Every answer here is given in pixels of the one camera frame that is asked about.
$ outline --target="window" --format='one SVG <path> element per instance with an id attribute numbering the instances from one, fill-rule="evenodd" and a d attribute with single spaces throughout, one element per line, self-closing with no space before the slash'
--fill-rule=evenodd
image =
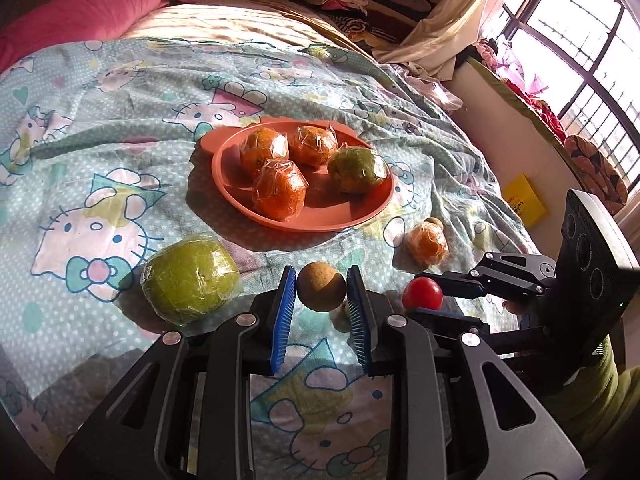
<path id="1" fill-rule="evenodd" d="M 511 40 L 548 87 L 539 96 L 567 134 L 594 142 L 633 189 L 640 181 L 640 30 L 620 0 L 504 0 L 486 30 Z"/>

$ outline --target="clear plastic bag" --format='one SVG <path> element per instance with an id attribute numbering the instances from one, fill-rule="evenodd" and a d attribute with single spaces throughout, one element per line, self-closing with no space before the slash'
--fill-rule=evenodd
<path id="1" fill-rule="evenodd" d="M 290 158 L 296 164 L 319 168 L 326 164 L 338 149 L 334 129 L 300 126 L 287 135 Z"/>
<path id="2" fill-rule="evenodd" d="M 382 156 L 365 146 L 343 144 L 326 165 L 338 191 L 364 194 L 376 188 L 389 176 Z"/>
<path id="3" fill-rule="evenodd" d="M 442 227 L 432 222 L 421 222 L 404 237 L 411 256 L 425 267 L 441 263 L 449 254 L 449 246 Z"/>
<path id="4" fill-rule="evenodd" d="M 287 137 L 271 128 L 251 132 L 240 144 L 240 164 L 251 176 L 257 178 L 264 163 L 271 159 L 289 159 Z"/>
<path id="5" fill-rule="evenodd" d="M 212 234 L 187 236 L 154 254 L 140 284 L 158 316 L 177 324 L 211 314 L 237 291 L 235 261 Z"/>
<path id="6" fill-rule="evenodd" d="M 254 182 L 254 208 L 272 220 L 294 218 L 305 205 L 308 186 L 292 160 L 268 160 Z"/>

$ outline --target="yellow sticky note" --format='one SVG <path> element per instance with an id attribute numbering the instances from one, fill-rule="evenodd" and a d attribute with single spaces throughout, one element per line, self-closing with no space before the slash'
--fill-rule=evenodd
<path id="1" fill-rule="evenodd" d="M 502 197 L 520 217 L 526 228 L 533 227 L 548 213 L 524 173 L 504 187 Z"/>

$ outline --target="teal bow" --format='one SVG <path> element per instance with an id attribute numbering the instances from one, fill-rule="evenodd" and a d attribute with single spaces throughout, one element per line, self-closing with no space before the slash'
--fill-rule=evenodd
<path id="1" fill-rule="evenodd" d="M 131 269 L 127 260 L 119 256 L 111 256 L 105 259 L 104 262 L 110 269 L 115 269 L 115 272 L 110 274 L 105 283 L 116 290 L 127 290 L 131 288 L 131 285 L 133 285 L 133 275 L 131 271 L 133 269 Z M 70 292 L 77 294 L 78 292 L 87 290 L 89 286 L 94 284 L 89 277 L 84 278 L 81 276 L 83 271 L 86 276 L 88 268 L 89 261 L 85 260 L 82 256 L 73 256 L 66 263 L 65 283 L 66 288 L 68 288 Z"/>

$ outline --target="plastic-wrapped green fruit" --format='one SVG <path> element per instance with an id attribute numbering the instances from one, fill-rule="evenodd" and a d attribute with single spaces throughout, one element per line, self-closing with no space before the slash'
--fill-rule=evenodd
<path id="1" fill-rule="evenodd" d="M 368 193 L 389 176 L 389 168 L 376 150 L 365 146 L 342 147 L 326 169 L 335 187 L 344 193 Z"/>
<path id="2" fill-rule="evenodd" d="M 217 311 L 236 290 L 240 273 L 210 234 L 186 237 L 145 264 L 142 291 L 158 316 L 178 325 Z"/>

